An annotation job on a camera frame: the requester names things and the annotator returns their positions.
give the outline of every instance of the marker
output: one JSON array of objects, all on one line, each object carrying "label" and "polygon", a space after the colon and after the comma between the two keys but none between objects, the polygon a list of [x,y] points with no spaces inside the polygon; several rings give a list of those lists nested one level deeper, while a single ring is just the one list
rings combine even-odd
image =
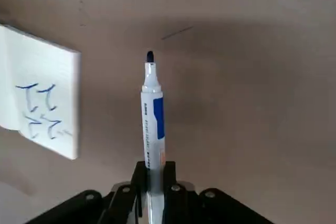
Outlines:
[{"label": "marker", "polygon": [[157,80],[152,51],[147,53],[145,63],[141,111],[145,163],[149,171],[148,218],[150,224],[161,224],[164,209],[162,170],[165,165],[163,93]]}]

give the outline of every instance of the white sticky note pad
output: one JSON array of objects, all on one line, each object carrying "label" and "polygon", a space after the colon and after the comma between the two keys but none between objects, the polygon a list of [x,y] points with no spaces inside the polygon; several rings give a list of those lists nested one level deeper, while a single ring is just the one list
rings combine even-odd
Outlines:
[{"label": "white sticky note pad", "polygon": [[5,41],[19,132],[75,159],[80,53],[12,28]]}]

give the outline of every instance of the brown surface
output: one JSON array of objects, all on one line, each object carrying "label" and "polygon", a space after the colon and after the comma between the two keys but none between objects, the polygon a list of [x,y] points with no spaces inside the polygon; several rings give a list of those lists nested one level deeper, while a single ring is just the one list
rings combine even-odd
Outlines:
[{"label": "brown surface", "polygon": [[276,223],[336,222],[336,0],[0,0],[0,9],[82,52],[80,158],[0,129],[2,223],[130,178],[143,153],[148,49],[180,179]]}]

